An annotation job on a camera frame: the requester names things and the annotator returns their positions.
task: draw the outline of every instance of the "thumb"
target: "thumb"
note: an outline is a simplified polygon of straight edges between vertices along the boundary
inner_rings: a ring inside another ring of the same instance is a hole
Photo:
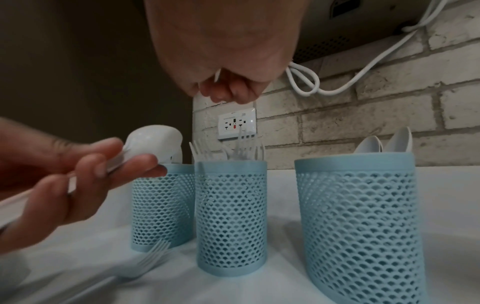
[[[94,144],[77,144],[0,118],[0,159],[13,163],[68,172],[85,155],[101,153],[107,159],[119,154],[123,143],[109,138]]]

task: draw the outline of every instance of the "power cord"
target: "power cord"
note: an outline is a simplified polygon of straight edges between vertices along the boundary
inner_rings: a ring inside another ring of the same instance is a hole
[[[349,82],[341,86],[340,88],[333,90],[333,91],[325,91],[320,89],[320,79],[319,76],[312,71],[311,69],[301,66],[299,64],[290,62],[288,67],[286,68],[285,72],[288,76],[288,80],[290,81],[291,86],[297,92],[299,95],[308,97],[312,94],[319,93],[320,95],[325,95],[325,96],[333,96],[340,94],[341,92],[345,91],[349,87],[351,87],[354,83],[356,83],[361,77],[363,77],[370,69],[372,69],[379,61],[381,61],[383,58],[386,56],[390,55],[397,49],[399,49],[402,45],[404,45],[408,40],[410,40],[415,33],[418,31],[419,28],[426,26],[429,24],[433,19],[435,19],[440,12],[444,9],[445,5],[447,4],[449,0],[441,0],[438,6],[435,8],[435,10],[432,12],[434,6],[435,6],[435,0],[431,0],[427,10],[423,14],[422,18],[420,19],[420,22],[411,27],[404,27],[402,28],[402,31],[404,33],[408,33],[405,37],[403,37],[399,42],[391,46],[388,50],[384,51],[380,55],[378,55],[375,59],[373,59],[366,67],[364,67],[358,74],[355,75]],[[311,82],[310,79],[308,79],[302,72],[305,72],[306,74],[310,75],[313,78],[313,83]],[[295,83],[295,80],[292,76],[292,74],[295,74],[300,78],[304,83],[306,83],[311,90],[310,91],[303,91],[302,89],[299,88],[299,86]]]

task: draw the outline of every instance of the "person's left hand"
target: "person's left hand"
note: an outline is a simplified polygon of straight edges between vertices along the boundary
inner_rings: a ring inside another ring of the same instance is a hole
[[[139,177],[164,176],[153,155],[134,157],[107,175],[118,138],[74,144],[0,117],[0,200],[33,187],[23,214],[0,234],[0,254],[34,245],[57,227],[93,216],[110,189]],[[69,194],[67,174],[76,174]]]

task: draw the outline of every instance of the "mesh pattern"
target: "mesh pattern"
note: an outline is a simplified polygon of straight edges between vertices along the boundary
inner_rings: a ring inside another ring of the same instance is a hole
[[[160,239],[171,247],[193,238],[195,175],[139,178],[132,190],[132,247],[149,250]]]
[[[197,174],[196,195],[199,265],[239,268],[266,258],[266,174]]]
[[[322,291],[425,303],[414,171],[297,173],[297,185],[307,269]]]

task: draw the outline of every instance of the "dark wall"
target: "dark wall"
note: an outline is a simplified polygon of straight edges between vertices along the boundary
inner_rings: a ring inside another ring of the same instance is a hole
[[[170,125],[191,161],[192,99],[130,0],[0,2],[0,116],[79,142]]]

